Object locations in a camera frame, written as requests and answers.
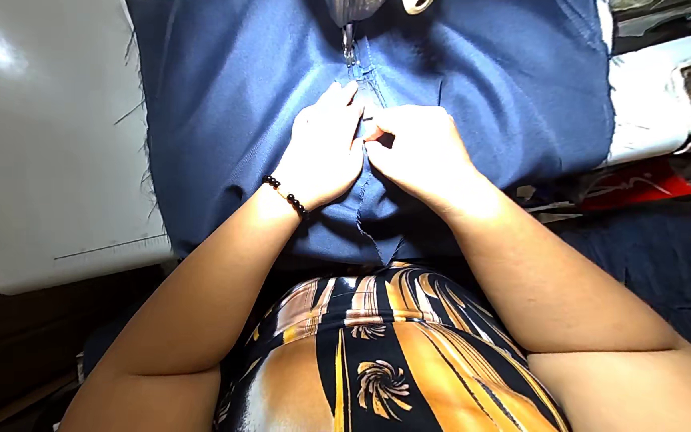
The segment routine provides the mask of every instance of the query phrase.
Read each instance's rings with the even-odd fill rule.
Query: hand
[[[440,215],[471,202],[475,185],[488,183],[471,162],[455,121],[444,108],[387,108],[375,115],[374,122],[375,132],[364,137],[370,162]],[[386,132],[396,136],[390,149],[374,141]]]
[[[280,191],[294,194],[306,210],[349,190],[361,173],[363,140],[354,140],[364,107],[351,104],[359,85],[333,83],[293,122],[293,136],[273,175]]]

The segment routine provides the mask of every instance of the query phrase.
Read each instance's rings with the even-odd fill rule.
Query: red fabric
[[[684,195],[691,195],[691,184],[671,168],[667,158],[658,158],[600,173],[583,194],[581,209],[618,208]]]

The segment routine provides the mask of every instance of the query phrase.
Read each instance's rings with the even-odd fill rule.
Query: blue fabric
[[[691,343],[691,212],[656,204],[583,219],[561,238]]]
[[[322,0],[128,0],[148,106],[150,170],[185,256],[259,186],[293,118],[332,83],[389,107],[444,106],[498,187],[587,170],[613,110],[595,0],[389,0],[356,25],[347,67]],[[446,226],[371,169],[287,245],[357,264],[459,253]]]

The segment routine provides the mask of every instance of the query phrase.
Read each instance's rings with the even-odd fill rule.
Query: beaded bracelet
[[[279,186],[281,185],[281,183],[278,180],[271,177],[270,175],[264,175],[263,176],[263,182],[270,184],[274,189],[277,189],[277,190],[278,190]],[[308,220],[308,211],[306,210],[306,208],[304,208],[302,206],[300,201],[295,199],[295,195],[287,194],[286,198],[287,198],[287,201],[293,205],[293,207],[298,212],[298,214],[300,214],[300,217],[302,218],[302,220],[307,221]]]

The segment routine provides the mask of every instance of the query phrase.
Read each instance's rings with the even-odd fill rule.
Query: printed dress
[[[394,262],[292,288],[244,348],[218,430],[569,430],[472,292]]]

